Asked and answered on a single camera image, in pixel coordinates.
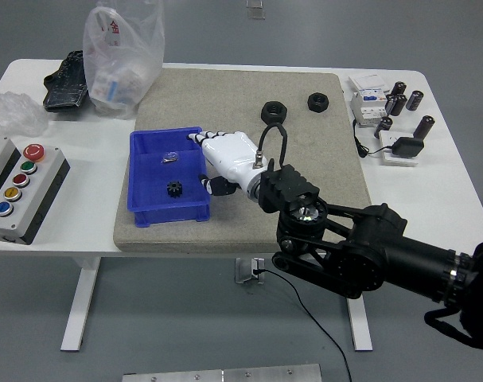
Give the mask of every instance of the gray mat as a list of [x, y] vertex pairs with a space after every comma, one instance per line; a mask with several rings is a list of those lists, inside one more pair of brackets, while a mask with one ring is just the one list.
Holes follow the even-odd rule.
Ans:
[[[314, 92], [329, 97], [329, 108], [321, 114], [306, 104]], [[165, 68], [141, 102], [135, 130], [200, 126], [205, 131], [244, 131], [257, 144], [265, 127], [260, 111], [269, 100], [288, 109], [285, 163], [319, 187], [327, 202], [369, 205], [344, 96], [334, 74]], [[277, 167], [281, 144], [276, 129], [264, 141], [264, 154], [275, 158]], [[208, 175], [217, 175], [209, 164]], [[127, 185], [126, 175], [114, 228], [115, 245], [122, 251], [236, 254], [279, 249], [278, 213], [264, 213], [241, 192], [212, 197], [209, 221], [136, 228], [127, 210]], [[324, 239], [338, 237], [327, 232]]]

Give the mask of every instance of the push button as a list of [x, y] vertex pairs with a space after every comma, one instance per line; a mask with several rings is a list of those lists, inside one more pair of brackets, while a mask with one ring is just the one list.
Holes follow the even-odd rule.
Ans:
[[37, 170], [36, 163], [31, 162], [31, 161], [23, 162], [20, 165], [20, 171], [22, 173], [26, 173], [27, 175], [30, 175], [32, 173], [35, 173], [36, 170]]
[[13, 212], [13, 205], [7, 201], [2, 201], [0, 203], [0, 217], [5, 217]]
[[24, 173], [20, 173], [13, 178], [13, 185], [16, 187], [26, 187], [29, 184], [29, 177]]
[[9, 187], [4, 192], [4, 197], [7, 201], [17, 201], [21, 197], [21, 191], [16, 187]]
[[33, 143], [28, 145], [24, 149], [24, 157], [29, 159], [32, 162], [39, 162], [45, 156], [45, 149], [42, 145], [38, 145], [37, 143]]

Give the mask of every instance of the robotic arm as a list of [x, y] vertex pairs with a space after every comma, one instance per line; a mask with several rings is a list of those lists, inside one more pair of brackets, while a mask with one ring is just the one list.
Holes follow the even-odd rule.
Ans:
[[[266, 133], [277, 127], [283, 136], [280, 169], [262, 154]], [[279, 212], [276, 232], [281, 248], [273, 256], [280, 270], [347, 298], [376, 290], [384, 281], [410, 290], [444, 309], [425, 314], [425, 322], [448, 337], [483, 349], [483, 243], [473, 256], [425, 244], [403, 236], [407, 221], [386, 204], [365, 209], [328, 205], [319, 188], [291, 165], [283, 165], [286, 134], [280, 123], [269, 125], [259, 146], [241, 132], [202, 132], [190, 139], [202, 146], [220, 177], [201, 181], [213, 195], [240, 187], [266, 213]], [[330, 220], [341, 216], [351, 228]], [[325, 230], [343, 240], [322, 240]], [[466, 335], [439, 318], [461, 312]]]

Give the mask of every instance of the wire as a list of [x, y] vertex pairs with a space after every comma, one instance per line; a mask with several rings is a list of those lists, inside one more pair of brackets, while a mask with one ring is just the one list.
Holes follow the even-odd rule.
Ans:
[[277, 127], [280, 131], [280, 135], [282, 136], [282, 149], [280, 150], [280, 168], [283, 167], [283, 159], [286, 157], [286, 150], [287, 150], [287, 131], [286, 129], [283, 128], [281, 123], [270, 123], [267, 125], [267, 127], [264, 129], [263, 133], [260, 136], [259, 140], [259, 147], [257, 148], [258, 151], [263, 151], [263, 144], [264, 144], [264, 139], [266, 138], [266, 134], [268, 133], [269, 130], [271, 130], [273, 127]]
[[273, 271], [269, 271], [267, 269], [257, 269], [257, 270], [254, 270], [254, 274], [256, 274], [256, 275], [258, 275], [260, 273], [263, 273], [263, 272], [271, 273], [272, 275], [275, 275], [275, 276], [281, 278], [283, 281], [285, 281], [286, 283], [288, 283], [290, 285], [290, 287], [294, 290], [294, 293], [296, 293], [296, 296], [298, 297], [298, 301], [301, 304], [302, 308], [305, 310], [305, 312], [309, 315], [310, 318], [312, 318], [312, 320], [319, 327], [319, 329], [326, 336], [328, 336], [328, 338], [331, 340], [331, 342], [334, 343], [335, 346], [340, 351], [342, 357], [344, 358], [345, 368], [346, 368], [347, 374], [349, 376], [349, 382], [353, 382], [353, 378], [351, 377], [351, 370], [349, 369], [349, 364], [347, 362], [347, 357], [345, 356], [344, 350], [342, 350], [342, 347], [340, 347], [340, 345], [333, 339], [333, 337], [331, 337], [331, 335], [321, 326], [321, 324], [319, 323], [319, 321], [315, 319], [315, 317], [310, 313], [310, 311], [308, 309], [306, 309], [306, 306], [305, 306], [305, 304], [303, 304], [302, 298], [300, 297], [300, 295], [299, 295], [298, 290], [296, 289], [296, 287], [289, 280], [287, 280], [285, 277], [279, 275], [278, 273], [275, 273]]
[[361, 144], [360, 140], [356, 137], [356, 124], [357, 123], [358, 122], [356, 121], [356, 119], [354, 119], [353, 120], [354, 142], [356, 143], [356, 148], [358, 149], [358, 155], [360, 155], [360, 158], [365, 158], [367, 155], [379, 153], [381, 150], [384, 150], [384, 149], [391, 149], [391, 146], [385, 146], [385, 147], [381, 147], [380, 149], [371, 153], [370, 149], [366, 146], [363, 146]]

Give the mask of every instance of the blue crate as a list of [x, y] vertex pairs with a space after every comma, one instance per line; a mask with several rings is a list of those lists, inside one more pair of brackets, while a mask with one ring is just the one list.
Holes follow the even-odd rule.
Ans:
[[[135, 214], [137, 227], [209, 219], [210, 196], [199, 181], [199, 175], [206, 173], [205, 158], [201, 148], [186, 139], [201, 131], [200, 127], [183, 127], [131, 133], [128, 210]], [[169, 152], [177, 153], [179, 159], [162, 163]], [[183, 185], [180, 197], [167, 193], [170, 181]]]

